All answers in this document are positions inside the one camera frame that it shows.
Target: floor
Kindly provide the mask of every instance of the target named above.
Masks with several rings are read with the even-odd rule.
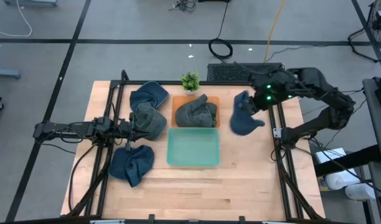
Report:
[[[381,63],[353,54],[346,43],[349,34],[362,28],[355,2],[367,17],[370,0],[288,0],[272,37],[277,41],[272,43],[271,53],[298,45],[336,46],[288,50],[276,54],[271,62],[281,62],[286,68],[317,67],[341,90],[358,90],[363,79],[380,77]],[[220,63],[210,54],[207,42],[219,32],[225,3],[200,3],[193,14],[169,11],[171,0],[59,0],[58,5],[25,4],[22,10],[32,35],[21,39],[0,35],[0,68],[22,73],[20,80],[0,78],[0,96],[5,102],[0,113],[0,222],[7,217],[32,152],[34,125],[43,120],[45,112],[51,113],[50,120],[56,123],[81,121],[93,81],[118,79],[121,69],[132,80],[179,80],[188,70],[197,70],[205,80],[207,64]],[[231,60],[263,60],[264,40],[279,6],[280,0],[242,0],[228,5],[220,38],[244,40],[233,45]],[[85,20],[76,35],[82,12]],[[28,33],[15,4],[0,1],[0,29],[10,34]],[[79,40],[72,44],[74,50],[68,51],[72,37]],[[87,44],[88,39],[121,41]],[[377,56],[366,34],[355,40],[364,45],[358,46],[358,51]],[[225,53],[222,46],[216,48]],[[62,86],[53,106],[50,97],[57,81]],[[362,93],[352,98],[357,105],[365,99]],[[300,102],[303,113],[322,105],[311,99]],[[53,110],[47,110],[49,103]],[[308,113],[304,119],[313,119],[318,113]],[[334,133],[321,131],[317,138],[327,143]],[[76,148],[54,143],[71,151]],[[375,136],[364,104],[329,147],[353,152],[372,144]],[[72,162],[71,154],[41,147],[15,220],[59,215]],[[344,191],[326,192],[322,200],[328,218],[365,223],[362,204],[348,200]]]

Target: teal plastic tray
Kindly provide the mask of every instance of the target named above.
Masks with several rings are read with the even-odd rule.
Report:
[[[174,166],[217,166],[220,162],[216,128],[171,128],[167,163]]]

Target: robotic arm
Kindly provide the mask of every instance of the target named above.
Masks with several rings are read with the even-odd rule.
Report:
[[[89,122],[71,124],[56,124],[50,121],[38,123],[35,126],[33,138],[37,142],[61,139],[89,139],[92,144],[108,147],[114,139],[127,139],[126,150],[131,149],[130,142],[147,136],[146,131],[138,130],[134,126],[134,114],[129,114],[129,121],[125,119],[115,124],[109,117],[95,118]]]
[[[243,109],[250,115],[295,96],[314,98],[329,105],[317,118],[307,123],[275,130],[284,147],[294,148],[301,137],[315,136],[325,128],[344,128],[354,111],[355,102],[351,97],[328,84],[317,68],[281,69],[268,74],[249,72],[249,80],[256,92],[243,104]]]

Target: orange tray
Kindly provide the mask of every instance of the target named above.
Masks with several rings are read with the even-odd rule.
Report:
[[[176,123],[176,111],[178,108],[192,100],[198,99],[199,96],[174,96],[172,98],[172,115],[171,115],[171,126],[178,127]],[[207,102],[213,103],[217,106],[217,125],[216,128],[220,127],[220,98],[217,96],[207,96]]]

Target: wooden table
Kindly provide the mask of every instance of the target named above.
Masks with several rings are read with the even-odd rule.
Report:
[[[85,121],[103,115],[110,81],[97,81],[88,104]],[[140,85],[125,85],[120,118],[128,118],[129,95]],[[167,220],[285,220],[283,202],[276,163],[270,159],[273,150],[271,126],[267,111],[254,115],[266,125],[247,136],[231,132],[229,120],[233,110],[233,97],[243,90],[254,91],[249,86],[200,86],[199,94],[220,98],[220,165],[208,169],[172,167],[166,162],[167,130],[171,128],[172,97],[184,95],[180,85],[163,85],[170,97],[159,108],[167,119],[167,127],[158,141],[140,139],[132,144],[151,146],[155,153],[154,166],[135,188],[125,181],[109,178],[103,218]],[[113,96],[115,102],[117,90]],[[283,103],[288,127],[303,123],[297,98]],[[84,141],[77,147],[74,162],[90,147]],[[308,142],[300,140],[298,147],[309,150]],[[73,205],[83,196],[90,185],[96,149],[87,155],[77,167],[73,181]],[[298,186],[306,200],[318,214],[324,216],[321,196],[311,156],[293,150],[293,160]],[[96,213],[99,189],[94,194],[92,214]],[[62,214],[68,213],[67,194]],[[292,214],[295,215],[293,195],[289,194]]]

